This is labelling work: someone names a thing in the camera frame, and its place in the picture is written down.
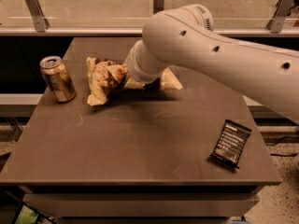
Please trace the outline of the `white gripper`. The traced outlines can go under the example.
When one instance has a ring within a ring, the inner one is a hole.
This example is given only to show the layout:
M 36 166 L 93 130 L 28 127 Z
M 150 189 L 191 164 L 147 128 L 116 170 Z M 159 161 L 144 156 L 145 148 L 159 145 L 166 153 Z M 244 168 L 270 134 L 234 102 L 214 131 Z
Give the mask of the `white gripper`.
M 130 78 L 124 83 L 125 89 L 143 89 L 145 84 L 152 83 L 163 72 L 163 63 L 148 51 L 142 40 L 130 49 L 126 64 Z

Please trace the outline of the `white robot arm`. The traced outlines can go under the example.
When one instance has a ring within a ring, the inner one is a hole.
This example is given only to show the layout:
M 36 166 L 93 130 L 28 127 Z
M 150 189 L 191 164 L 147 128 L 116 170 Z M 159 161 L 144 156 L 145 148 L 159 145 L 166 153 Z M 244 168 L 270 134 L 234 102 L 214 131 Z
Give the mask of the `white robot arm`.
M 210 12 L 190 5 L 152 15 L 131 48 L 129 76 L 143 84 L 177 65 L 198 71 L 299 123 L 299 54 L 218 35 Z

